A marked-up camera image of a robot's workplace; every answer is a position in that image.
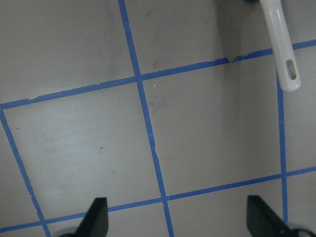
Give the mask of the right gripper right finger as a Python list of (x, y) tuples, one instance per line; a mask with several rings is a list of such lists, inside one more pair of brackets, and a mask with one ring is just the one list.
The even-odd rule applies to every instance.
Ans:
[(258, 195), (247, 197), (246, 226), (252, 237), (290, 237), (291, 230)]

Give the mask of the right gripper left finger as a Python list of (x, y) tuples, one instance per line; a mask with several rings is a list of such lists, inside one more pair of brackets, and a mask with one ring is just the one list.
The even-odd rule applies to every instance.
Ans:
[(109, 229), (107, 199), (95, 198), (77, 228), (75, 237), (105, 237)]

